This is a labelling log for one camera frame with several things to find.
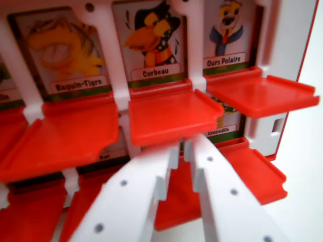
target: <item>white plastic frame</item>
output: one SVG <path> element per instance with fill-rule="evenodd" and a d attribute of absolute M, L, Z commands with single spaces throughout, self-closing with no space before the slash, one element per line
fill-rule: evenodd
<path fill-rule="evenodd" d="M 147 147 L 102 185 L 70 241 L 150 241 L 178 158 L 179 142 Z"/>
<path fill-rule="evenodd" d="M 288 241 L 207 137 L 187 139 L 184 159 L 191 163 L 193 190 L 199 193 L 206 242 Z"/>
<path fill-rule="evenodd" d="M 87 2 L 85 0 L 30 0 L 21 3 L 19 0 L 13 0 L 10 3 L 0 3 L 0 35 L 2 36 L 0 40 L 0 52 L 26 104 L 24 114 L 30 124 L 36 118 L 44 117 L 41 110 L 43 100 L 19 51 L 16 40 L 12 35 L 7 16 L 12 13 L 28 12 L 36 9 L 50 9 L 63 6 L 71 7 L 80 21 L 97 28 L 118 110 L 128 109 L 130 94 L 120 48 L 116 47 L 119 46 L 119 42 L 112 14 L 113 1 L 91 1 L 94 5 L 94 11 L 92 13 L 88 12 L 85 8 Z"/>

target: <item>red plastic flap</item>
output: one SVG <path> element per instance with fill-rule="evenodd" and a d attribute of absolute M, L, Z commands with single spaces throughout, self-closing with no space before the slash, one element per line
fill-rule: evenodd
<path fill-rule="evenodd" d="M 172 170 L 167 200 L 158 204 L 155 229 L 164 230 L 201 217 L 198 193 L 193 192 L 190 163 L 180 157 Z"/>
<path fill-rule="evenodd" d="M 10 206 L 0 210 L 2 242 L 51 241 L 65 202 L 64 181 L 23 194 L 9 194 Z"/>
<path fill-rule="evenodd" d="M 226 141 L 221 145 L 224 147 L 219 147 L 220 152 L 261 204 L 287 196 L 283 189 L 285 175 L 257 150 L 249 149 L 249 142 L 245 138 Z"/>
<path fill-rule="evenodd" d="M 216 146 L 261 204 L 286 197 L 287 192 L 282 187 L 285 175 L 258 151 L 249 149 L 245 138 Z M 180 160 L 178 169 L 171 173 L 167 200 L 159 202 L 155 228 L 167 229 L 200 216 L 199 197 L 193 192 L 190 165 Z"/>
<path fill-rule="evenodd" d="M 27 126 L 21 108 L 0 113 L 0 162 L 22 137 Z"/>
<path fill-rule="evenodd" d="M 290 80 L 262 77 L 259 68 L 220 76 L 205 76 L 207 91 L 251 118 L 315 106 L 315 88 Z"/>
<path fill-rule="evenodd" d="M 101 190 L 102 184 L 105 183 L 118 169 L 113 167 L 109 173 L 96 175 L 90 178 L 80 177 L 80 190 L 73 196 L 64 227 L 61 233 L 60 242 L 68 241 L 81 222 L 84 214 L 90 208 L 94 199 Z"/>
<path fill-rule="evenodd" d="M 147 146 L 216 128 L 223 107 L 195 90 L 133 99 L 129 102 L 132 142 Z"/>
<path fill-rule="evenodd" d="M 93 163 L 103 148 L 119 138 L 114 102 L 91 98 L 59 110 L 59 106 L 47 108 L 45 119 L 36 120 L 6 156 L 0 164 L 2 182 Z"/>

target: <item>card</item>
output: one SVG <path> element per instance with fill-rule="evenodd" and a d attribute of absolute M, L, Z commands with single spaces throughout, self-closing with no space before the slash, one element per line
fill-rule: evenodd
<path fill-rule="evenodd" d="M 249 67 L 255 14 L 254 0 L 205 1 L 205 74 Z"/>
<path fill-rule="evenodd" d="M 23 106 L 24 102 L 14 80 L 0 57 L 0 110 Z"/>
<path fill-rule="evenodd" d="M 248 68 L 255 31 L 256 4 L 253 0 L 204 2 L 203 73 L 207 75 Z M 205 135 L 214 142 L 243 136 L 245 116 L 216 97 L 225 113 L 216 130 Z"/>
<path fill-rule="evenodd" d="M 184 78 L 184 24 L 168 1 L 115 2 L 113 13 L 129 87 Z"/>
<path fill-rule="evenodd" d="M 45 100 L 111 90 L 96 28 L 80 22 L 70 8 L 16 14 L 11 24 L 20 31 Z"/>

